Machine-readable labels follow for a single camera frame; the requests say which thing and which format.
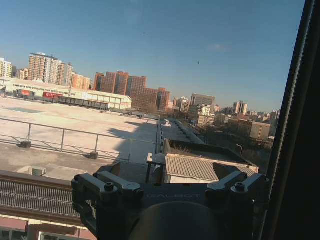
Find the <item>red signboard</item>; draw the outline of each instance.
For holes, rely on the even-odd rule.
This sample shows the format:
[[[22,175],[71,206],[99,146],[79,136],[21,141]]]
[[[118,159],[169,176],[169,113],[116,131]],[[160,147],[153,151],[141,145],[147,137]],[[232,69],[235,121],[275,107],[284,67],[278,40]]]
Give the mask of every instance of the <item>red signboard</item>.
[[[42,96],[44,98],[53,99],[54,97],[62,96],[62,94],[44,91]]]
[[[29,96],[30,95],[30,91],[28,90],[21,90],[21,94],[25,95],[25,96]]]

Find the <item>metal grating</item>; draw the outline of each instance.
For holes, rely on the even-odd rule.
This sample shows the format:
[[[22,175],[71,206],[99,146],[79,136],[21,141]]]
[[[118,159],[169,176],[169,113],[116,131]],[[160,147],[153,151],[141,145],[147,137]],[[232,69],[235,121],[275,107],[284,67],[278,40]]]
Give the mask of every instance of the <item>metal grating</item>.
[[[72,191],[0,180],[0,205],[78,217],[72,208]]]

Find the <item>white building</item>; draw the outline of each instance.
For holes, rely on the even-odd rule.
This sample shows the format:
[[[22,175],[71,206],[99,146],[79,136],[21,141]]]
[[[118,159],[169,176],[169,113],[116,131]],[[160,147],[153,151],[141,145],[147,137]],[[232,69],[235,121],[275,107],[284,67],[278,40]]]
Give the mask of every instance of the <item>white building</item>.
[[[129,96],[107,93],[102,91],[69,88],[62,85],[48,84],[41,81],[21,80],[11,77],[0,77],[0,89],[5,86],[7,94],[14,91],[24,90],[34,92],[38,99],[45,98],[48,94],[54,96],[70,97],[79,100],[108,103],[109,108],[130,109],[132,99]]]
[[[12,76],[12,63],[5,61],[4,58],[0,57],[0,77],[11,78]]]

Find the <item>concrete roof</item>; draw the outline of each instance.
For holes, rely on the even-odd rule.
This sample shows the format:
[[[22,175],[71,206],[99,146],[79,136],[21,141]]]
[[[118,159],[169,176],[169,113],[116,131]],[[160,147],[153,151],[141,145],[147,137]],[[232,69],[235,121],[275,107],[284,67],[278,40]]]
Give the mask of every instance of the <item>concrete roof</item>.
[[[247,168],[245,164],[230,164],[218,160],[199,159],[194,157],[185,157],[181,155],[167,156],[165,158],[166,172],[168,175],[195,178],[209,181],[219,181],[217,174],[213,168],[213,163],[220,163],[234,166],[239,171],[252,176],[255,172]]]

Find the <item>high-rise building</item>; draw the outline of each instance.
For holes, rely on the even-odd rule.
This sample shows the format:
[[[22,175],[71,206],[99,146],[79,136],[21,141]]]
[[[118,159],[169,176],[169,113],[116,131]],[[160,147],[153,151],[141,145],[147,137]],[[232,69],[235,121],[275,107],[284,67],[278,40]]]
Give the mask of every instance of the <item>high-rise building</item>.
[[[117,74],[115,72],[106,72],[100,88],[97,88],[97,91],[105,92],[105,93],[115,93],[115,86],[116,86],[116,76]]]
[[[123,71],[106,72],[105,76],[97,72],[93,89],[96,91],[127,95],[132,99],[132,107],[145,111],[166,111],[170,92],[165,88],[151,89],[146,87],[147,77],[130,76]]]
[[[45,53],[31,53],[29,56],[28,80],[42,80],[48,84],[58,84],[58,65],[60,61]]]
[[[76,89],[88,90],[90,86],[90,78],[79,75],[72,74],[72,87]]]
[[[238,101],[233,104],[233,113],[234,114],[247,114],[248,104],[243,101]]]
[[[73,67],[71,63],[63,63],[56,57],[45,53],[29,55],[28,80],[42,80],[44,83],[70,86]]]
[[[101,89],[101,84],[104,80],[105,75],[101,72],[96,72],[94,76],[93,88],[94,91],[99,91]]]
[[[22,69],[18,69],[16,77],[18,79],[27,80],[28,79],[28,73],[29,73],[29,70],[26,67],[22,68]]]
[[[126,87],[126,95],[131,96],[132,90],[142,90],[146,87],[147,77],[146,76],[128,76],[128,83]]]
[[[189,101],[188,101],[188,98],[186,98],[185,96],[182,96],[182,97],[180,97],[180,98],[178,98],[178,99],[176,100],[175,106],[178,107],[178,108],[181,108],[181,104],[182,104],[182,103],[186,103],[186,102],[189,102]]]
[[[202,104],[204,104],[204,105],[214,106],[215,105],[215,101],[216,101],[216,97],[215,96],[207,96],[207,95],[201,95],[201,94],[192,93],[190,105],[202,105]],[[210,109],[210,113],[211,114],[214,113],[214,108],[213,107]]]
[[[115,75],[114,93],[126,95],[129,74],[124,71],[117,71]]]
[[[71,85],[72,72],[74,71],[74,67],[69,62],[68,64],[64,64],[63,78],[62,84],[63,86],[69,87]]]
[[[5,59],[2,57],[0,57],[0,77],[12,77],[12,63],[9,61],[5,61]]]
[[[16,66],[12,66],[11,77],[12,78],[16,78],[17,77],[17,67]]]
[[[177,98],[174,98],[173,99],[173,107],[176,107],[177,106]]]
[[[189,102],[188,101],[183,101],[181,103],[180,112],[187,113],[188,111],[189,111]]]

